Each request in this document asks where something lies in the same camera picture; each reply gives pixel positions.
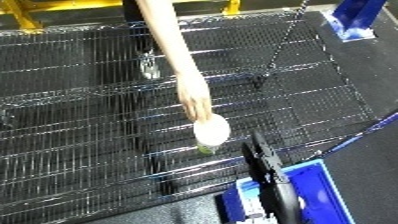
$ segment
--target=blue container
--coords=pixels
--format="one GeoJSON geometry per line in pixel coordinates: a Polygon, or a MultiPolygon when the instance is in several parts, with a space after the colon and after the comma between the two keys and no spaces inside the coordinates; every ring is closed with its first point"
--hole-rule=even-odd
{"type": "MultiPolygon", "coordinates": [[[[297,194],[304,201],[305,220],[314,224],[354,224],[323,160],[313,160],[284,168],[297,194]]],[[[244,222],[264,214],[258,184],[250,178],[238,180],[223,194],[231,222],[244,222]]]]}

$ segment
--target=cup lid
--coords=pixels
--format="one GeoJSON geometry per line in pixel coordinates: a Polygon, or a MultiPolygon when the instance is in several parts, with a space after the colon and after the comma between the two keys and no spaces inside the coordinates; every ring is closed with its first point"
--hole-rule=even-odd
{"type": "Polygon", "coordinates": [[[228,121],[218,114],[213,114],[205,123],[196,121],[193,125],[196,140],[207,146],[218,146],[224,143],[231,134],[228,121]]]}

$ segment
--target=metal wire rack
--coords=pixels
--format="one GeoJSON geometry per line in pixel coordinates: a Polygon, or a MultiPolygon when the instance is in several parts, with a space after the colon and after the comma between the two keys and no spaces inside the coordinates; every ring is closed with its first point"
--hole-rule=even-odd
{"type": "Polygon", "coordinates": [[[139,28],[3,32],[0,223],[76,223],[223,190],[246,176],[240,147],[253,129],[286,163],[358,131],[371,111],[305,21],[254,87],[292,18],[181,21],[214,110],[233,130],[213,156],[196,150],[164,56],[162,78],[138,75],[128,46],[139,28]]]}

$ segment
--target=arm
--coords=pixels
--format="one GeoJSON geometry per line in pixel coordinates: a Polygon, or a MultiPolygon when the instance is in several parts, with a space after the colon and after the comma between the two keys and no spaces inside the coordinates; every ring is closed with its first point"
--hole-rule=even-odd
{"type": "Polygon", "coordinates": [[[142,15],[177,78],[178,97],[191,120],[212,114],[209,87],[181,34],[171,0],[136,0],[142,15]]]}

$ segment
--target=plastic cup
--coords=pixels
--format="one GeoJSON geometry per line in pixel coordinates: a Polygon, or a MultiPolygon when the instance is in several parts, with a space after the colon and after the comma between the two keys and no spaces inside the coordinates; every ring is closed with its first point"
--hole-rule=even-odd
{"type": "Polygon", "coordinates": [[[220,146],[228,140],[231,128],[228,121],[218,114],[213,114],[205,123],[196,121],[193,124],[198,150],[204,154],[215,154],[220,146]]]}

